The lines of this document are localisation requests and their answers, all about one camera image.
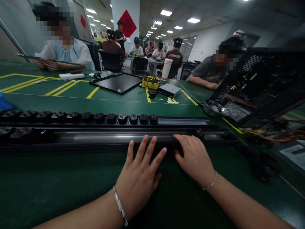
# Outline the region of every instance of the bracelet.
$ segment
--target bracelet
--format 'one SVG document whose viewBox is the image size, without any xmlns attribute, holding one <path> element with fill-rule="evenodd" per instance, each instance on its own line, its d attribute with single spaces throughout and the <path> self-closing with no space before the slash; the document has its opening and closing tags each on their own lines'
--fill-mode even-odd
<svg viewBox="0 0 305 229">
<path fill-rule="evenodd" d="M 210 186 L 208 186 L 207 188 L 203 188 L 202 187 L 202 189 L 203 190 L 209 190 L 211 187 L 213 187 L 213 185 L 215 184 L 215 182 L 216 182 L 216 180 L 217 180 L 217 177 L 218 177 L 218 173 L 217 173 L 217 171 L 215 171 L 216 172 L 216 176 L 215 176 L 215 180 L 213 181 L 213 183 L 210 185 Z"/>
<path fill-rule="evenodd" d="M 117 202 L 117 204 L 118 204 L 120 213 L 122 214 L 122 217 L 123 217 L 123 220 L 124 220 L 125 227 L 127 227 L 127 226 L 128 226 L 128 222 L 127 222 L 127 219 L 125 218 L 125 212 L 124 212 L 124 210 L 123 210 L 123 208 L 122 208 L 121 201 L 120 201 L 120 199 L 119 199 L 119 196 L 118 196 L 118 194 L 117 194 L 117 191 L 116 191 L 115 186 L 113 186 L 112 189 L 113 189 L 113 192 L 114 192 L 114 195 L 115 195 L 115 200 L 116 200 L 116 202 Z"/>
</svg>

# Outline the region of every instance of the power strip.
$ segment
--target power strip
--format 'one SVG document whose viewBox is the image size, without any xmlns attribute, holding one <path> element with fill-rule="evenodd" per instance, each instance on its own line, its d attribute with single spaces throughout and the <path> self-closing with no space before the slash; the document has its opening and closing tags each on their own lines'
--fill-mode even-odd
<svg viewBox="0 0 305 229">
<path fill-rule="evenodd" d="M 85 75 L 82 73 L 80 73 L 80 74 L 67 73 L 67 74 L 59 74 L 59 77 L 62 80 L 73 80 L 73 79 L 78 79 L 78 78 L 85 78 Z"/>
</svg>

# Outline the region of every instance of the white bottle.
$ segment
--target white bottle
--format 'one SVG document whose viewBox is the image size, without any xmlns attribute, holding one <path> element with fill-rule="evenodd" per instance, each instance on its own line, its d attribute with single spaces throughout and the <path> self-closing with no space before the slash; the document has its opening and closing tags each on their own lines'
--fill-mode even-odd
<svg viewBox="0 0 305 229">
<path fill-rule="evenodd" d="M 173 62 L 172 59 L 167 59 L 166 58 L 164 60 L 164 68 L 163 68 L 163 73 L 162 73 L 162 76 L 161 76 L 161 80 L 167 81 L 168 74 L 169 74 L 169 71 L 170 71 L 171 66 L 172 66 L 172 62 Z"/>
</svg>

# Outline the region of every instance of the green workbench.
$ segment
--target green workbench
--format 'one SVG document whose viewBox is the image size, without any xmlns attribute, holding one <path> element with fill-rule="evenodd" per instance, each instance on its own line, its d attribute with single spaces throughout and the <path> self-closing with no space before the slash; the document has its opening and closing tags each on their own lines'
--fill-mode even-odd
<svg viewBox="0 0 305 229">
<path fill-rule="evenodd" d="M 213 93 L 190 82 L 168 80 L 184 91 L 175 97 L 179 104 L 171 104 L 160 94 L 149 101 L 144 88 L 135 87 L 124 95 L 97 89 L 89 85 L 89 76 L 77 84 L 61 80 L 35 83 L 46 77 L 58 78 L 58 74 L 41 71 L 30 63 L 2 60 L 0 91 L 21 110 L 176 117 L 208 117 L 196 102 L 204 102 Z M 209 124 L 228 127 L 235 133 L 223 121 L 211 119 Z M 215 169 L 226 179 L 294 227 L 305 228 L 305 200 L 284 179 L 272 178 L 271 184 L 262 183 L 233 147 L 207 150 Z M 1 157 L 0 227 L 30 228 L 100 197 L 115 184 L 126 152 Z M 296 176 L 304 184 L 294 170 L 282 162 L 281 165 L 285 174 Z M 168 150 L 159 171 L 163 174 L 160 186 L 130 221 L 131 228 L 234 228 L 217 203 L 175 162 L 173 149 Z"/>
</svg>

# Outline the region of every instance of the red decoration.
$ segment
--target red decoration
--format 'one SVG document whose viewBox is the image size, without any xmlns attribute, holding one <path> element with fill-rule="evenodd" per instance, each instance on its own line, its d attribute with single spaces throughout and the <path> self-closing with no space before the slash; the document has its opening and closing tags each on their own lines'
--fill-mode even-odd
<svg viewBox="0 0 305 229">
<path fill-rule="evenodd" d="M 85 21 L 85 19 L 83 18 L 82 15 L 80 15 L 80 22 L 82 23 L 82 25 L 84 26 L 84 28 L 86 28 L 86 21 Z"/>
<path fill-rule="evenodd" d="M 127 10 L 125 10 L 123 15 L 121 16 L 120 21 L 123 23 L 122 32 L 125 35 L 125 37 L 128 37 L 128 38 L 131 37 L 131 35 L 137 29 L 137 27 L 134 24 L 134 22 Z"/>
</svg>

